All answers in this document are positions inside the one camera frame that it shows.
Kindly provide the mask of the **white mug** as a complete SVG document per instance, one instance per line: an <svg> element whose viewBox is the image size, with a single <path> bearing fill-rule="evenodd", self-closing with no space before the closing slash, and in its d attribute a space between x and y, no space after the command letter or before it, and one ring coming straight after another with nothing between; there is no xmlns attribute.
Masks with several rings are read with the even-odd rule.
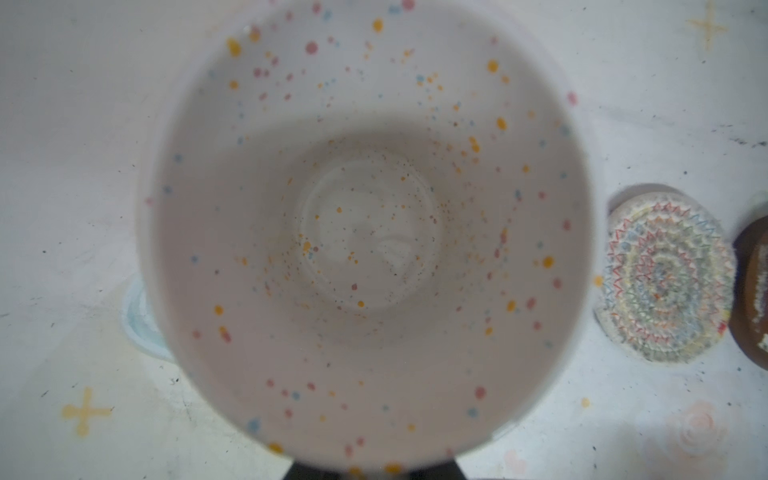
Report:
<svg viewBox="0 0 768 480"><path fill-rule="evenodd" d="M578 98L498 1L257 1L172 85L138 183L174 359L270 450L349 475L519 423L595 298Z"/></svg>

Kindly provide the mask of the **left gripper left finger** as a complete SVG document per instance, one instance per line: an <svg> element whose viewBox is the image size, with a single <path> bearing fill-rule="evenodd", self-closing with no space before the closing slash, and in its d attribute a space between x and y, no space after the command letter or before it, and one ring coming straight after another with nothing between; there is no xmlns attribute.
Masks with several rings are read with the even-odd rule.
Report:
<svg viewBox="0 0 768 480"><path fill-rule="evenodd" d="M293 462L283 476L283 480L340 480L338 472L318 469L299 462Z"/></svg>

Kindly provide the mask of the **scratched dark wooden round coaster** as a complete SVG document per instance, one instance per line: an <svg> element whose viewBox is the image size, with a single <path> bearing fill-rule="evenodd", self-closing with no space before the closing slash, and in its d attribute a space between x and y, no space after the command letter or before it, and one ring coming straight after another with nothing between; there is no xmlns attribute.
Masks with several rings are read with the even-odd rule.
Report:
<svg viewBox="0 0 768 480"><path fill-rule="evenodd" d="M737 345L767 369L767 217L748 225L734 244L737 272L729 322Z"/></svg>

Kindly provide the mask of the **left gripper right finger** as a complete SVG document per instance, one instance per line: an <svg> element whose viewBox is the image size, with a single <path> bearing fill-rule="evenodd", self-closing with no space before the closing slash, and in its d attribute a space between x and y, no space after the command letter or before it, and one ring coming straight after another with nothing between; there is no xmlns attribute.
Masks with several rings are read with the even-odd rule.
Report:
<svg viewBox="0 0 768 480"><path fill-rule="evenodd" d="M414 471L413 480L467 480L467 477L455 460L449 460Z"/></svg>

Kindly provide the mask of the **multicolour woven round coaster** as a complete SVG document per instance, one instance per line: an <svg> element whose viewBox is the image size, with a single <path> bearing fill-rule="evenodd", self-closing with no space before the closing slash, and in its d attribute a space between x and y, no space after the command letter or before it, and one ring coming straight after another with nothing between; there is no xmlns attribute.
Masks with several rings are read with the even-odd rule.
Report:
<svg viewBox="0 0 768 480"><path fill-rule="evenodd" d="M720 222L674 192L637 195L608 218L594 308L606 336L629 355L689 363L729 327L737 261Z"/></svg>

